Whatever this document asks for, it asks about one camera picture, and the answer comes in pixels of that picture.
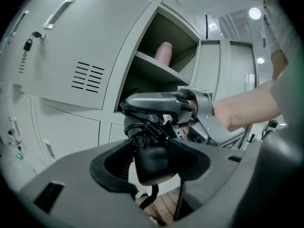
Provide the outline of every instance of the ceiling light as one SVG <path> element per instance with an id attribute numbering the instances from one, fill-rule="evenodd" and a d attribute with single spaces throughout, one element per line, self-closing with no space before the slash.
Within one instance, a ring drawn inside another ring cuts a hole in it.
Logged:
<path id="1" fill-rule="evenodd" d="M 258 64 L 263 64 L 265 62 L 265 60 L 264 60 L 264 58 L 262 58 L 262 57 L 259 57 L 258 59 L 257 59 L 257 63 Z"/>
<path id="2" fill-rule="evenodd" d="M 257 8 L 252 8 L 249 10 L 249 16 L 252 18 L 252 19 L 259 19 L 261 18 L 262 14 L 261 14 L 261 11 Z"/>

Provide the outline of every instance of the open locker compartment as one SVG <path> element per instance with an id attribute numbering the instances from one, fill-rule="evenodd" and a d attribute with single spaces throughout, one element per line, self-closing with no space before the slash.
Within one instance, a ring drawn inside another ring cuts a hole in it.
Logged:
<path id="1" fill-rule="evenodd" d="M 198 43 L 193 39 L 194 35 L 190 36 L 190 30 L 184 31 L 161 12 L 160 10 L 156 13 L 137 50 L 154 58 L 163 42 L 171 43 L 172 57 L 169 67 L 190 81 L 195 67 Z"/>
<path id="2" fill-rule="evenodd" d="M 174 92 L 190 84 L 198 43 L 188 33 L 159 11 L 155 14 L 125 74 L 119 103 L 134 93 Z M 162 42 L 172 44 L 169 66 L 154 59 Z"/>

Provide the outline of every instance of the wooden floor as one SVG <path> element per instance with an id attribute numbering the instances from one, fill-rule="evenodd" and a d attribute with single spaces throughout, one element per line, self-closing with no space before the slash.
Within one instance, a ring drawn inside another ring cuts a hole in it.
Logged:
<path id="1" fill-rule="evenodd" d="M 145 208 L 143 211 L 159 226 L 172 224 L 174 212 L 176 210 L 177 201 L 180 195 L 180 188 L 176 188 L 170 192 L 160 195 L 153 204 Z M 135 202 L 140 205 L 147 197 L 137 198 Z"/>

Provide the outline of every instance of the white locker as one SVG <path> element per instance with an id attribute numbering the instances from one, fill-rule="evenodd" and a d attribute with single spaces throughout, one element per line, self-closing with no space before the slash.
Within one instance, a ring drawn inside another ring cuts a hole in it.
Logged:
<path id="1" fill-rule="evenodd" d="M 32 118 L 31 99 L 29 96 L 12 89 L 9 101 L 11 125 L 15 136 L 21 141 L 21 148 L 30 165 L 37 173 L 42 172 L 49 164 L 46 152 L 40 146 Z"/>
<path id="2" fill-rule="evenodd" d="M 98 146 L 100 121 L 57 110 L 35 100 L 39 136 L 51 161 Z"/>
<path id="3" fill-rule="evenodd" d="M 9 117 L 11 117 L 11 106 L 9 105 L 10 88 L 11 84 L 0 81 L 0 137 L 5 145 L 11 141 L 8 134 L 12 127 L 9 121 Z"/>
<path id="4" fill-rule="evenodd" d="M 203 39 L 206 38 L 205 13 L 193 0 L 164 0 L 162 4 L 186 20 Z"/>
<path id="5" fill-rule="evenodd" d="M 29 60 L 32 54 L 29 52 L 23 60 L 24 44 L 30 35 L 38 31 L 43 33 L 43 25 L 50 13 L 62 0 L 31 0 L 21 13 L 16 17 L 6 45 L 0 57 L 0 80 L 22 85 L 26 74 L 29 73 Z M 39 39 L 33 39 L 33 46 L 40 44 Z"/>
<path id="6" fill-rule="evenodd" d="M 30 52 L 31 72 L 22 90 L 102 109 L 120 49 L 149 4 L 147 0 L 62 0 L 45 21 L 45 40 Z"/>
<path id="7" fill-rule="evenodd" d="M 246 74 L 253 76 L 250 77 L 250 82 L 246 80 Z M 255 88 L 255 75 L 256 65 L 251 43 L 232 40 L 202 41 L 193 86 L 211 90 L 214 100 Z"/>
<path id="8" fill-rule="evenodd" d="M 124 134 L 124 125 L 112 124 L 110 131 L 109 143 L 128 139 L 128 136 Z"/>

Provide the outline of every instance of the black cable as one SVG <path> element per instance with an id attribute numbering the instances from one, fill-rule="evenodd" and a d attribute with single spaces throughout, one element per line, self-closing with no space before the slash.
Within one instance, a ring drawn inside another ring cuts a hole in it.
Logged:
<path id="1" fill-rule="evenodd" d="M 152 186 L 152 194 L 151 196 L 147 197 L 141 204 L 139 207 L 141 207 L 142 209 L 145 209 L 146 207 L 148 207 L 150 204 L 152 204 L 156 198 L 157 198 L 157 194 L 158 194 L 158 185 L 153 185 Z"/>

